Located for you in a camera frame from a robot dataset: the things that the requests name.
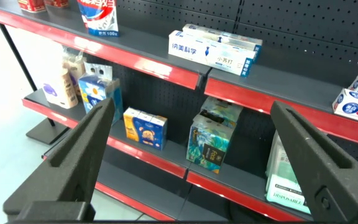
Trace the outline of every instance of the store shelf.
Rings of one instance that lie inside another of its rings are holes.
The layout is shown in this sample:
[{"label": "store shelf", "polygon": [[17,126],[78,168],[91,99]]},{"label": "store shelf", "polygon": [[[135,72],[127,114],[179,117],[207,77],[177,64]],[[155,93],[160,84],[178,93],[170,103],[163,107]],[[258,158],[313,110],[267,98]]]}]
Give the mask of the store shelf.
[{"label": "store shelf", "polygon": [[[0,0],[0,23],[48,37],[63,45],[195,89],[209,67],[168,54],[168,36],[119,26],[120,37],[96,37],[85,29],[76,1],[70,7],[48,7],[47,12],[22,11],[17,0]],[[126,21],[127,13],[120,16]]]},{"label": "store shelf", "polygon": [[266,201],[268,144],[234,136],[231,149],[238,147],[242,150],[228,150],[219,174],[191,164],[187,181],[274,220],[312,220],[308,214]]},{"label": "store shelf", "polygon": [[[78,121],[85,116],[82,103],[66,110],[57,105],[48,103],[43,90],[31,93],[23,100],[23,105],[44,114],[56,122],[74,128]],[[190,162],[186,160],[186,149],[175,142],[167,141],[165,150],[158,151],[150,146],[126,138],[124,122],[119,120],[110,130],[107,144],[137,159],[158,167],[175,176],[183,178]]]},{"label": "store shelf", "polygon": [[342,86],[332,82],[253,65],[247,78],[212,69],[205,94],[267,114],[270,114],[273,102],[280,100],[294,107],[320,130],[358,143],[358,121],[335,115],[331,108],[341,90]]}]

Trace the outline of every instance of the pegboard back panel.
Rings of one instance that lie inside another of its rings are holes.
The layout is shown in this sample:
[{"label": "pegboard back panel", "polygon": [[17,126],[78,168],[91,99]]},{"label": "pegboard back panel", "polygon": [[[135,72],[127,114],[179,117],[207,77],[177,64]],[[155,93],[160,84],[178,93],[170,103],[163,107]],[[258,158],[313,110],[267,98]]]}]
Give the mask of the pegboard back panel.
[{"label": "pegboard back panel", "polygon": [[144,0],[185,9],[193,12],[204,13],[211,16],[218,16],[226,19],[236,20],[240,0]]}]

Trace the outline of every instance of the black shelf board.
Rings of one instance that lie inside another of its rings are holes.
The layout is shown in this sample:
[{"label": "black shelf board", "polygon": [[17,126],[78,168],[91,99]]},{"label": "black shelf board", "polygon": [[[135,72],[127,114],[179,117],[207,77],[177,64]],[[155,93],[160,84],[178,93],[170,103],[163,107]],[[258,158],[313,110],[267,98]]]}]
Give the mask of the black shelf board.
[{"label": "black shelf board", "polygon": [[258,139],[236,135],[233,137],[230,147],[236,148],[236,150],[228,150],[219,174],[215,174],[193,163],[189,167],[189,171],[201,174],[215,182],[235,189],[245,195],[250,195],[265,203],[269,203],[302,219],[312,220],[309,214],[270,203],[266,200],[265,188],[267,178],[265,171],[271,144],[259,141]]},{"label": "black shelf board", "polygon": [[[39,22],[46,26],[70,32],[89,40],[97,41],[104,45],[116,47],[137,55],[154,59],[158,62],[163,62],[191,72],[199,73],[200,75],[207,74],[210,69],[206,65],[169,55],[168,36],[162,37],[161,35],[153,34],[151,31],[144,32],[129,27],[131,24],[129,23],[128,18],[131,18],[131,13],[128,11],[124,11],[122,13],[118,12],[117,15],[120,37],[98,37],[90,35],[82,21],[77,1],[69,0],[69,4],[69,7],[63,9],[48,6],[47,11],[45,12],[31,13],[22,11],[17,3],[17,0],[0,0],[0,10],[21,16],[31,21]],[[120,19],[125,22],[126,26],[120,25]],[[158,27],[159,23],[163,22],[164,21],[153,20],[149,23],[153,24],[153,27]]]},{"label": "black shelf board", "polygon": [[[67,118],[74,119],[76,121],[80,121],[86,114],[84,105],[80,102],[78,103],[78,105],[70,109],[65,109],[58,105],[48,103],[43,90],[37,90],[29,94],[28,96],[26,96],[26,99],[44,105],[50,108],[52,111],[61,114],[62,116],[65,116]],[[186,160],[185,146],[167,140],[164,149],[162,151],[159,151],[151,146],[146,146],[145,144],[130,140],[126,138],[124,121],[121,119],[112,126],[110,130],[110,136],[114,139],[124,142],[125,144],[152,153],[158,157],[161,157],[162,159],[178,164],[179,166],[182,166],[186,169],[190,166],[190,161]]]}]

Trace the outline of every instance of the gray floor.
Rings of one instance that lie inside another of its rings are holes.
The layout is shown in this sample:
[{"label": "gray floor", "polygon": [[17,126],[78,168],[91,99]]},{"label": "gray floor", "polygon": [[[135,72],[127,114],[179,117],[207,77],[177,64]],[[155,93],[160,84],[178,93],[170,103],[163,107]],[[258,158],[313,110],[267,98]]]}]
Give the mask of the gray floor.
[{"label": "gray floor", "polygon": [[[47,75],[46,58],[56,55],[47,52],[48,40],[34,34],[9,28],[36,84]],[[21,99],[31,93],[30,86],[0,31],[0,223],[6,222],[2,212],[5,199],[42,162],[49,146],[25,136],[45,117],[22,106]],[[95,191],[92,204],[98,220],[154,220],[123,203]]]}]

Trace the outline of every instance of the blue label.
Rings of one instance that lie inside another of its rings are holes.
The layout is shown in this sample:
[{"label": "blue label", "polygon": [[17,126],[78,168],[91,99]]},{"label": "blue label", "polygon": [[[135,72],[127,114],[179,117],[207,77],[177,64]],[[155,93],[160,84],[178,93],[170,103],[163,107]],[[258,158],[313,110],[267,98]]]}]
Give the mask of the blue label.
[{"label": "blue label", "polygon": [[352,114],[358,112],[358,104],[357,103],[346,103],[342,107],[343,112],[347,114]]},{"label": "blue label", "polygon": [[356,89],[358,87],[358,81],[354,82],[353,89]]},{"label": "blue label", "polygon": [[358,99],[358,93],[356,93],[356,92],[350,92],[349,93],[351,96],[353,96],[354,98],[356,98],[356,99]]},{"label": "blue label", "polygon": [[343,94],[340,94],[339,97],[338,97],[337,102],[342,103],[342,101],[343,101]]}]

